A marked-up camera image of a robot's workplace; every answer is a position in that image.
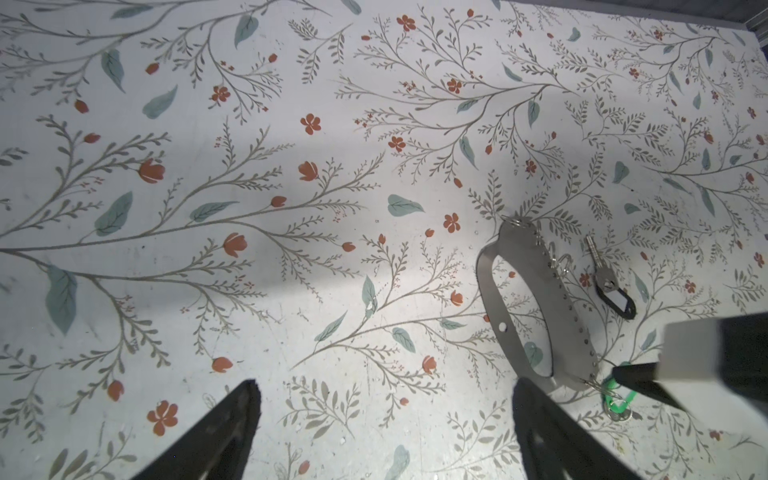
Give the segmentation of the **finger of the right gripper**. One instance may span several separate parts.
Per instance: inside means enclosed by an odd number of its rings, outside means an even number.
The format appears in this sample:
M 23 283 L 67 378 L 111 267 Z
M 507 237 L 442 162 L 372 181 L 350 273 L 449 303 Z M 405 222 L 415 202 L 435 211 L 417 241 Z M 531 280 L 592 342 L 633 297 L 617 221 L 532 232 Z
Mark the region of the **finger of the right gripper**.
M 684 411 L 684 408 L 656 379 L 658 367 L 658 362 L 616 366 L 612 369 L 612 377 L 619 385 L 627 387 L 640 395 Z

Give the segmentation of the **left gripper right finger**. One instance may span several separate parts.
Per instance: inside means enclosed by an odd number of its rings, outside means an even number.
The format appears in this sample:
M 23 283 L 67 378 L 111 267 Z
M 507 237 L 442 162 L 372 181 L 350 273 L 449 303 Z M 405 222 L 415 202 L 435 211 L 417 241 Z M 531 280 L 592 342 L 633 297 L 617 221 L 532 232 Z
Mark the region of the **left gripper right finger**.
M 515 434 L 528 479 L 638 477 L 527 378 L 512 396 Z

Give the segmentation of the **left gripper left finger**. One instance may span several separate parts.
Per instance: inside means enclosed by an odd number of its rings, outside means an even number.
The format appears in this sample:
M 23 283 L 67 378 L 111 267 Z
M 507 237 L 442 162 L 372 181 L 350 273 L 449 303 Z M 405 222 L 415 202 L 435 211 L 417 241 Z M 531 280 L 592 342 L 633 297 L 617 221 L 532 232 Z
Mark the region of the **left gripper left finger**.
M 239 480 L 260 417 L 258 384 L 245 380 L 135 477 Z

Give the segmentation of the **key with green tag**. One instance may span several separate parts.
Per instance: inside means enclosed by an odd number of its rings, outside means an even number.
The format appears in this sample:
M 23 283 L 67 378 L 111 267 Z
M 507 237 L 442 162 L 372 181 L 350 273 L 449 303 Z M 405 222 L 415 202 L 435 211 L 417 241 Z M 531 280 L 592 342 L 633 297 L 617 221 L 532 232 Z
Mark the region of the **key with green tag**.
M 608 375 L 601 383 L 602 408 L 613 422 L 624 422 L 631 418 L 630 404 L 635 396 L 634 391 L 623 387 L 612 374 Z

